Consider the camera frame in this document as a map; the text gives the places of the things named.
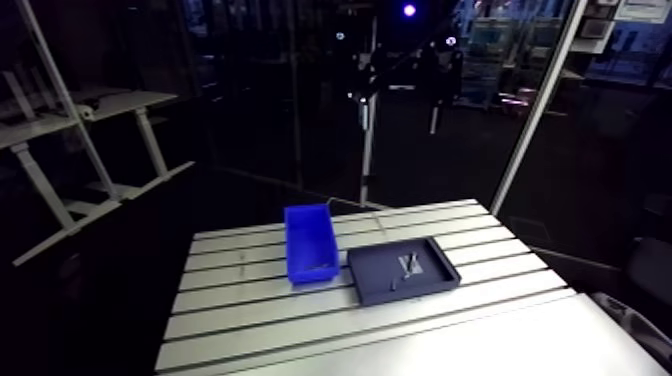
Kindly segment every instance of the desk leg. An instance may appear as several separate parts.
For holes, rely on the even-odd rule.
[[[12,146],[12,152],[16,154],[16,157],[19,158],[21,166],[28,174],[28,177],[33,182],[35,189],[37,189],[44,201],[47,202],[49,208],[56,216],[56,219],[61,223],[64,229],[69,230],[75,226],[75,221],[70,216],[70,213],[65,209],[63,201],[58,197],[54,191],[54,187],[51,186],[47,177],[44,176],[42,169],[35,162],[33,156],[28,151],[28,144],[21,143],[18,145]]]
[[[138,127],[140,127],[140,133],[145,140],[145,146],[147,146],[149,156],[152,158],[152,164],[154,164],[156,173],[160,177],[165,177],[168,174],[168,168],[166,167],[166,162],[163,160],[161,149],[159,149],[159,143],[156,142],[152,124],[147,119],[147,109],[142,107],[135,110],[135,120],[138,123]]]
[[[429,134],[436,133],[436,123],[439,121],[439,108],[443,101],[438,101],[432,108],[432,120],[429,124]]]

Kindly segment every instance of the blue plastic bin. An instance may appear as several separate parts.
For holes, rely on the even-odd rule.
[[[338,275],[338,247],[327,205],[285,208],[287,275],[293,284],[328,281]]]

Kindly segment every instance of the metal frame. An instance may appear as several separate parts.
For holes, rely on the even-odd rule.
[[[539,96],[535,101],[534,106],[532,107],[532,111],[528,115],[523,132],[520,134],[520,138],[518,139],[518,143],[516,144],[516,147],[513,151],[513,155],[509,160],[509,164],[506,167],[504,176],[500,181],[497,192],[495,193],[495,196],[492,200],[490,211],[493,215],[497,215],[502,208],[502,204],[504,203],[504,200],[509,193],[509,189],[511,188],[511,183],[513,183],[513,179],[518,172],[520,163],[525,156],[527,147],[530,145],[530,141],[532,140],[532,136],[534,136],[537,125],[539,125],[541,115],[543,115],[544,110],[546,109],[546,105],[551,99],[551,94],[553,93],[558,78],[560,77],[562,66],[565,64],[565,59],[569,53],[572,41],[574,40],[574,35],[576,34],[576,31],[579,27],[581,16],[583,15],[587,3],[588,0],[577,0],[572,5],[568,15],[568,21],[565,23],[565,27],[563,28],[562,34],[560,35],[560,41],[555,50],[555,53],[553,54],[553,58],[551,59],[551,65],[546,71],[546,75],[544,76],[543,83],[539,90]]]

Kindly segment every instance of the glass panel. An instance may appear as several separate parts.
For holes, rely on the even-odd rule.
[[[59,180],[67,185],[73,179],[68,169],[90,168],[87,161],[68,159],[82,145],[77,122],[28,25],[14,1],[1,3],[0,257],[5,265],[62,228],[33,179],[53,177],[60,163],[67,167]],[[40,187],[53,192],[47,184]]]
[[[303,186],[355,201],[364,132],[351,96],[360,55],[371,50],[374,9],[355,3],[298,6],[303,14],[297,24]]]
[[[429,30],[431,44],[381,90],[369,200],[408,206],[476,198],[489,205],[570,3],[463,0],[432,15],[418,9],[419,20],[440,16],[444,27]],[[412,22],[399,8],[387,25]],[[391,31],[379,33],[383,45],[394,40]],[[406,51],[388,51],[387,64]]]
[[[296,183],[292,3],[184,3],[215,165]]]
[[[570,53],[500,211],[521,239],[618,267],[669,241],[670,25],[617,21],[604,52]]]

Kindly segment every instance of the white column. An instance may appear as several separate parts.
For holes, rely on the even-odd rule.
[[[42,172],[40,166],[35,162],[33,156],[30,155],[28,144],[24,142],[12,146],[11,149],[12,152],[16,154],[17,158],[19,158],[21,166],[28,174],[30,181],[33,182],[33,186],[40,192],[42,198],[44,198],[44,201],[47,202],[52,213],[56,216],[56,219],[61,223],[61,226],[66,230],[73,228],[75,226],[75,221],[65,209],[63,201],[61,201],[56,194],[56,191],[54,191],[54,187],[51,186],[51,183],[49,183],[49,180]]]
[[[168,174],[168,168],[166,168],[166,162],[163,160],[161,149],[159,149],[159,143],[154,136],[152,124],[147,118],[147,109],[145,107],[135,110],[135,120],[140,128],[142,139],[145,140],[145,146],[147,146],[147,151],[149,151],[149,157],[152,159],[156,174],[160,177],[166,176]]]

